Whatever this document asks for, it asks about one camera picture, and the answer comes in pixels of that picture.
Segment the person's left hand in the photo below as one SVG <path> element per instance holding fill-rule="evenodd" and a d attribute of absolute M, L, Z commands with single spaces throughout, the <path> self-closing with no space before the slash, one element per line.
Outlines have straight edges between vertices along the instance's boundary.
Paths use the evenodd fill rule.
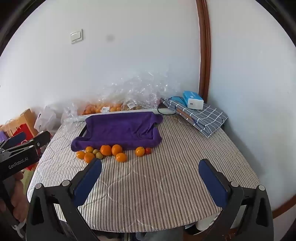
<path fill-rule="evenodd" d="M 29 202 L 23 193 L 23 173 L 18 172 L 14 175 L 14 189 L 11 192 L 11 203 L 13 205 L 13 216 L 19 222 L 27 219 L 29 211 Z"/>

